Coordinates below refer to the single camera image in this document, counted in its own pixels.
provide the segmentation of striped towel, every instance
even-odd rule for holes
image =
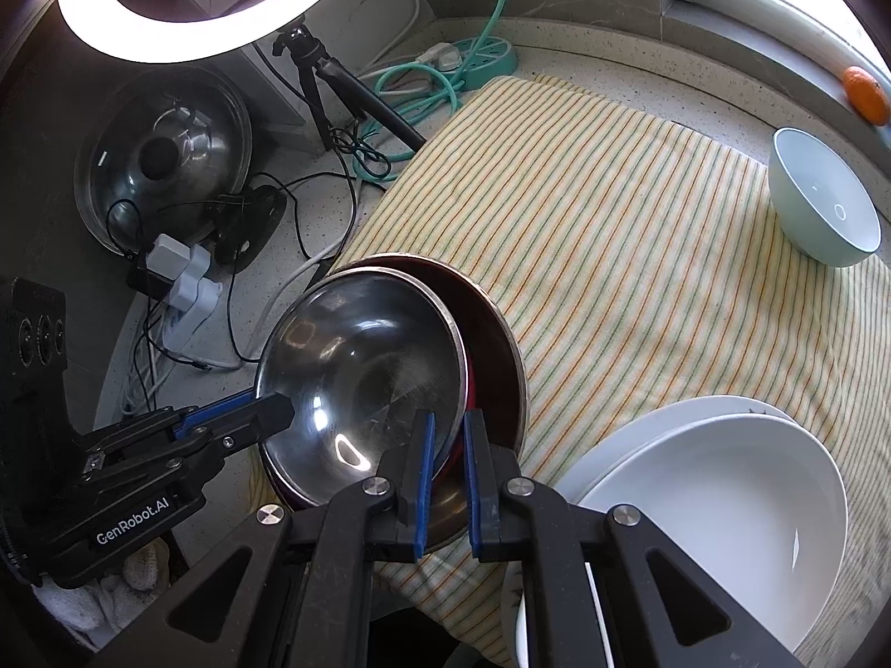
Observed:
[[[552,78],[500,78],[405,169],[342,263],[407,251],[500,306],[531,398],[520,464],[553,484],[635,417],[702,394],[789,413],[848,489],[848,552],[799,649],[843,665],[891,591],[891,273],[830,269],[783,237],[763,165]],[[380,576],[495,662],[503,567],[466,537]]]

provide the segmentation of white plug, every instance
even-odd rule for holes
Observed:
[[[155,238],[153,249],[145,256],[145,267],[150,272],[173,281],[185,271],[189,260],[189,247],[162,233]]]
[[[217,308],[223,285],[204,278],[210,268],[210,251],[200,245],[189,248],[170,236],[161,235],[146,256],[147,264],[155,252],[158,254],[149,268],[174,279],[165,298],[170,308],[161,324],[161,343],[171,352],[180,352],[204,319]],[[168,276],[174,272],[177,272],[175,276]]]
[[[435,67],[440,72],[449,73],[461,67],[462,58],[458,48],[451,42],[438,42],[432,48],[427,48],[414,61]]]

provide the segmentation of screw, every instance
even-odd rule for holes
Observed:
[[[640,522],[640,510],[634,505],[619,505],[613,509],[613,520],[625,527],[634,527]]]
[[[373,496],[386,494],[389,492],[389,481],[385,477],[369,477],[362,483],[362,489],[365,494]]]
[[[279,524],[284,520],[284,508],[281,505],[264,505],[257,510],[257,521],[260,524]]]
[[[536,490],[536,483],[528,477],[514,477],[507,481],[507,490],[517,497],[528,497]]]

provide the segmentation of teal hose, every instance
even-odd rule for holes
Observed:
[[[435,67],[430,67],[429,65],[422,65],[422,63],[405,63],[386,69],[386,71],[380,75],[376,84],[374,84],[374,91],[380,94],[384,89],[384,85],[386,85],[386,83],[395,75],[401,75],[401,73],[408,72],[409,70],[420,70],[422,73],[431,75],[434,82],[438,81],[438,84],[442,85],[442,90],[398,106],[396,111],[399,115],[402,115],[409,124],[414,125],[429,117],[434,110],[446,101],[448,101],[451,109],[449,115],[454,115],[461,106],[461,103],[458,100],[458,93],[464,88],[464,80],[462,79],[464,71],[467,70],[474,57],[477,57],[479,49],[486,42],[487,37],[491,35],[496,23],[498,23],[498,19],[501,17],[502,11],[505,9],[506,1],[507,0],[498,0],[496,2],[496,8],[492,12],[492,17],[489,17],[483,31],[480,32],[478,38],[475,39],[471,51],[467,54],[467,57],[465,57],[461,66],[453,73],[450,73],[448,77],[443,73],[440,73]],[[369,122],[364,126],[360,134],[361,137],[369,137],[378,132],[380,132],[380,125],[377,122]],[[413,155],[412,152],[407,152],[387,155],[386,157],[389,158],[391,163],[399,163],[411,160]],[[353,169],[358,177],[373,183],[386,183],[395,180],[396,176],[398,176],[398,173],[389,173],[389,175],[384,177],[369,173],[357,155],[353,155]]]

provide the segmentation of light blue bowl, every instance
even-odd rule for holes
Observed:
[[[838,153],[795,128],[773,135],[771,201],[794,247],[828,266],[860,263],[881,243],[879,216]]]

